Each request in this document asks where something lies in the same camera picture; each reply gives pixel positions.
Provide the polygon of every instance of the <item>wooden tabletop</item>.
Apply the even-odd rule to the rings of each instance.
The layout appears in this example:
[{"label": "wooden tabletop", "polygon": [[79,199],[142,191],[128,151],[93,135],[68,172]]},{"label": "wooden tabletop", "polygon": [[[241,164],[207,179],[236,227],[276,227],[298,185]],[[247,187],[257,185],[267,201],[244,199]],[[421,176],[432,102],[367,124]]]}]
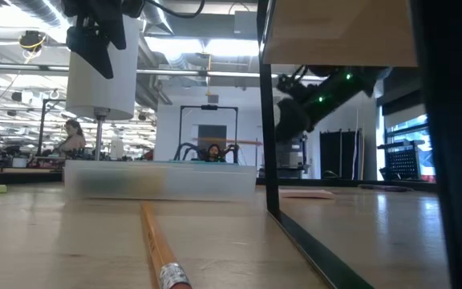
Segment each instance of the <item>wooden tabletop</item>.
[{"label": "wooden tabletop", "polygon": [[405,0],[276,0],[263,61],[415,67]]}]

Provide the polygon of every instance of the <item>cable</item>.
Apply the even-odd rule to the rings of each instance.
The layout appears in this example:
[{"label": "cable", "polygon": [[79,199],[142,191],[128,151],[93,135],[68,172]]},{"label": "cable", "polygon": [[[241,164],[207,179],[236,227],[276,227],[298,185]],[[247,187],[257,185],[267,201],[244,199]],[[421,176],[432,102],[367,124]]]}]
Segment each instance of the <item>cable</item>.
[{"label": "cable", "polygon": [[244,151],[241,150],[241,147],[238,147],[238,150],[241,152],[241,158],[244,160],[244,164],[247,165],[247,161],[245,161]]},{"label": "cable", "polygon": [[33,45],[22,45],[21,44],[21,37],[19,37],[19,45],[22,47],[22,49],[31,49],[31,48],[34,48],[33,52],[35,51],[35,48],[37,48],[39,45],[41,45],[42,43],[44,43],[44,41],[46,41],[46,36],[44,36],[42,38],[42,40],[40,40],[38,43],[36,44],[33,44]]},{"label": "cable", "polygon": [[199,15],[201,13],[202,9],[205,7],[205,2],[206,1],[201,0],[201,4],[199,5],[199,9],[197,9],[197,11],[194,14],[179,14],[179,13],[177,13],[175,11],[172,11],[169,8],[155,2],[154,0],[145,0],[145,2],[162,9],[165,13],[170,14],[172,16],[175,16],[175,17],[178,17],[178,18],[192,19],[192,18],[197,17],[197,15]]},{"label": "cable", "polygon": [[229,8],[228,14],[231,14],[231,10],[232,10],[232,9],[233,9],[233,7],[234,7],[235,5],[237,5],[237,4],[240,4],[240,5],[242,5],[243,7],[245,7],[245,8],[247,9],[247,11],[249,11],[249,12],[250,12],[250,9],[249,9],[249,7],[247,7],[247,5],[246,5],[246,4],[244,4],[243,2],[235,2],[235,3],[233,3],[233,4],[231,5],[231,7]]},{"label": "cable", "polygon": [[[37,49],[37,46],[35,46],[33,48],[33,51],[31,52],[30,56],[28,56],[28,58],[26,59],[26,61],[24,62],[24,64],[28,64],[30,62],[30,60],[32,59],[33,57],[33,54],[35,52],[35,49]],[[21,75],[21,71],[18,71],[17,72],[17,75],[12,79],[12,81],[10,82],[10,84],[8,85],[8,87],[6,87],[5,91],[0,95],[0,99],[12,88],[12,85],[14,85],[14,82],[15,80],[17,80],[17,78]]]},{"label": "cable", "polygon": [[352,157],[352,178],[354,180],[356,155],[358,154],[358,122],[359,122],[359,109],[356,110],[356,132],[354,133],[354,156]]}]

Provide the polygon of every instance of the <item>desk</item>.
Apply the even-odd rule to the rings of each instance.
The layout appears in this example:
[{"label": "desk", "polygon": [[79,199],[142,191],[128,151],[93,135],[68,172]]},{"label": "desk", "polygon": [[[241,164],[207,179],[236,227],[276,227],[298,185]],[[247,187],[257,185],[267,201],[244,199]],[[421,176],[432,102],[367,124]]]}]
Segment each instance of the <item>desk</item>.
[{"label": "desk", "polygon": [[405,0],[275,0],[263,62],[416,67]]},{"label": "desk", "polygon": [[282,211],[373,287],[450,287],[436,194],[319,189],[336,199],[283,198]]},{"label": "desk", "polygon": [[[11,185],[0,196],[0,288],[154,288],[139,202],[65,193]],[[264,202],[154,201],[194,288],[326,288]]]}]

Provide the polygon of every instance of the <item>robotic arm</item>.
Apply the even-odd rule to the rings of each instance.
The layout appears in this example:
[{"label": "robotic arm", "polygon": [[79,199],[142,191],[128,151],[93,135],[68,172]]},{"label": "robotic arm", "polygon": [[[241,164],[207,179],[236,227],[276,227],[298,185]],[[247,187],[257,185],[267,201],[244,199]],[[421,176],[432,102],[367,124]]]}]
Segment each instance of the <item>robotic arm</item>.
[{"label": "robotic arm", "polygon": [[76,25],[67,30],[67,47],[104,78],[112,79],[108,45],[112,43],[118,50],[126,49],[122,15],[138,18],[146,3],[180,18],[195,18],[205,6],[205,0],[201,0],[196,13],[178,14],[155,0],[62,0],[64,14],[77,16]]},{"label": "robotic arm", "polygon": [[[304,86],[302,77],[312,71],[326,76],[319,85]],[[373,94],[375,82],[391,72],[389,67],[300,66],[292,76],[282,75],[277,88],[290,95],[274,107],[276,141],[290,140],[315,125],[358,92]]]}]

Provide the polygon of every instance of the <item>person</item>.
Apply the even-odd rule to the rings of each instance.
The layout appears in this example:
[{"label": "person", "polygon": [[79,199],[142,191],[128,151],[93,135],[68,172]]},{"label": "person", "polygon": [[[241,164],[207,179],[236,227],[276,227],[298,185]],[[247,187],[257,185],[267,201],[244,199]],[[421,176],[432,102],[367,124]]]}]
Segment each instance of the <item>person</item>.
[{"label": "person", "polygon": [[209,146],[207,162],[225,162],[224,157],[222,157],[221,147],[219,147],[218,144]]},{"label": "person", "polygon": [[67,139],[58,147],[60,153],[66,154],[85,147],[85,136],[78,121],[68,120],[65,123],[65,130],[67,131]]}]

